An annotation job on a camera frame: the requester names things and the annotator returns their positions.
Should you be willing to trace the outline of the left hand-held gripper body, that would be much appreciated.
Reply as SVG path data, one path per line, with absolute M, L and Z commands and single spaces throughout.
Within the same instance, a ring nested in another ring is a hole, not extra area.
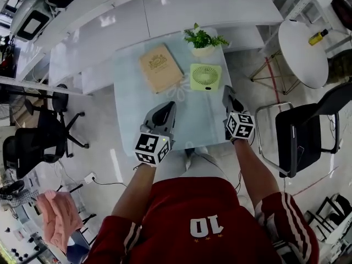
M 173 144 L 172 127 L 152 129 L 142 124 L 136 138 L 134 153 L 139 162 L 157 167 L 172 150 Z

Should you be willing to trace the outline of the white wiping cloth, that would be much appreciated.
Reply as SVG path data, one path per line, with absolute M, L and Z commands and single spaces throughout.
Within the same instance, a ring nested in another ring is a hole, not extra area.
M 229 100 L 233 101 L 235 99 L 236 99 L 236 95 L 235 95 L 234 89 L 229 85 L 225 85 L 223 90 L 223 97 L 222 97 L 223 104 L 227 105 L 227 102 Z

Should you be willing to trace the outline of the green small desk fan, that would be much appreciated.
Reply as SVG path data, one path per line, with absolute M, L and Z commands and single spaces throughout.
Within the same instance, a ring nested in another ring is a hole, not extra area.
M 190 87 L 196 91 L 217 91 L 222 76 L 220 65 L 190 65 Z

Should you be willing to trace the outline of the person's right forearm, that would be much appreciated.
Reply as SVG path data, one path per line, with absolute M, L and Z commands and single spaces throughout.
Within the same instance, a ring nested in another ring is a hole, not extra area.
M 244 184 L 254 208 L 265 197 L 279 192 L 279 186 L 271 171 L 256 156 L 246 140 L 233 143 Z

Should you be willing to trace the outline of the person's left forearm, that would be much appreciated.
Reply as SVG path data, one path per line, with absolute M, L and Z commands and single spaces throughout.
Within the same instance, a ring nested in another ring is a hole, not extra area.
M 111 215 L 126 218 L 135 224 L 141 224 L 146 213 L 155 173 L 155 167 L 144 163 L 140 164 L 114 206 Z

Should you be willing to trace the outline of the tan hardcover book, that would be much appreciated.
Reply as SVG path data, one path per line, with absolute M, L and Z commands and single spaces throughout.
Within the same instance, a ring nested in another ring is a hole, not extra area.
M 154 94 L 167 90 L 183 79 L 182 71 L 163 43 L 139 57 L 139 64 Z

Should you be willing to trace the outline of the black mesh chair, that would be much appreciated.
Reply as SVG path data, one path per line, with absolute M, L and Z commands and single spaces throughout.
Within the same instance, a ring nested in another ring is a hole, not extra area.
M 293 178 L 298 172 L 317 162 L 322 153 L 337 153 L 340 145 L 339 112 L 350 101 L 352 82 L 346 82 L 326 92 L 317 103 L 294 107 L 290 102 L 281 102 L 259 107 L 255 111 L 254 120 L 260 155 L 279 171 L 281 178 Z M 276 164 L 263 154 L 258 114 L 265 109 L 281 106 L 288 106 L 289 109 L 275 117 L 279 160 Z M 321 116 L 334 117 L 335 143 L 332 149 L 322 148 Z

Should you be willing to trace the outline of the potted green plant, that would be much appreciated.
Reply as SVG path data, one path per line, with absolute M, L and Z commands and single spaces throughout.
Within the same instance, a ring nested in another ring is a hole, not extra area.
M 195 57 L 210 56 L 221 45 L 229 46 L 230 43 L 222 36 L 211 36 L 205 30 L 200 29 L 197 23 L 194 24 L 192 30 L 184 30 L 184 40 L 188 44 L 192 44 L 192 54 Z

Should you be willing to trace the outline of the red jersey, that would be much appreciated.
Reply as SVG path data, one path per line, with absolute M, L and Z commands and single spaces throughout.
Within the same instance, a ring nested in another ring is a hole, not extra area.
M 108 216 L 84 264 L 318 264 L 319 247 L 294 199 L 277 192 L 255 212 L 222 178 L 152 186 L 140 225 Z

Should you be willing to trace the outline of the round white side table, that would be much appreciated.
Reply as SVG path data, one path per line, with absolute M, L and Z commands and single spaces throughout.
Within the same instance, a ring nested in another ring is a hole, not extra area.
M 250 80 L 282 95 L 299 84 L 322 88 L 328 79 L 328 59 L 321 45 L 310 45 L 312 33 L 298 21 L 284 21 L 278 29 L 279 50 L 270 55 Z

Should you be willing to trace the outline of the white metal shelving unit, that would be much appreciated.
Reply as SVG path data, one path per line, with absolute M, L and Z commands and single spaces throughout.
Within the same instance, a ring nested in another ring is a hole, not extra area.
M 41 35 L 21 42 L 13 78 L 0 84 L 57 91 L 72 76 L 82 94 L 112 84 L 112 67 L 103 62 L 119 49 L 200 26 L 249 28 L 294 19 L 311 0 L 285 15 L 272 0 L 73 0 L 51 16 Z

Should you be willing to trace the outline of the black office swivel chair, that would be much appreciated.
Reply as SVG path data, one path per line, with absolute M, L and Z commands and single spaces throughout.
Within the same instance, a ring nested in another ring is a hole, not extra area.
M 75 121 L 83 116 L 84 112 L 77 113 L 65 124 L 63 113 L 41 108 L 37 127 L 19 128 L 15 135 L 4 140 L 4 169 L 15 171 L 16 178 L 22 179 L 41 162 L 52 164 L 64 156 L 72 158 L 73 154 L 68 151 L 69 140 L 88 149 L 88 143 L 80 143 L 69 132 Z

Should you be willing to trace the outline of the blue chair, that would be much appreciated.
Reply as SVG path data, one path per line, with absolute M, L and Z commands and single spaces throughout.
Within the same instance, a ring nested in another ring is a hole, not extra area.
M 82 264 L 87 258 L 90 246 L 83 234 L 76 230 L 69 238 L 66 257 L 71 264 Z

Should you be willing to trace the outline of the grey checked cloth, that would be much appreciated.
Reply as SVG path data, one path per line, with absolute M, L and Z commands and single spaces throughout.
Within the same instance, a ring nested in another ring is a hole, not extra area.
M 23 204 L 27 204 L 32 201 L 37 200 L 37 196 L 39 195 L 39 191 L 30 191 L 25 189 L 15 195 L 12 196 L 12 199 L 8 201 L 8 203 L 12 206 L 12 208 L 16 208 Z

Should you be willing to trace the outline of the black metal frame stand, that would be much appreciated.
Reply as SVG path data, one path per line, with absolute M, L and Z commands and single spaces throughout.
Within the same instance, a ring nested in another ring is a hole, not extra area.
M 326 197 L 315 211 L 304 217 L 322 243 L 334 244 L 352 227 L 352 203 L 341 194 Z

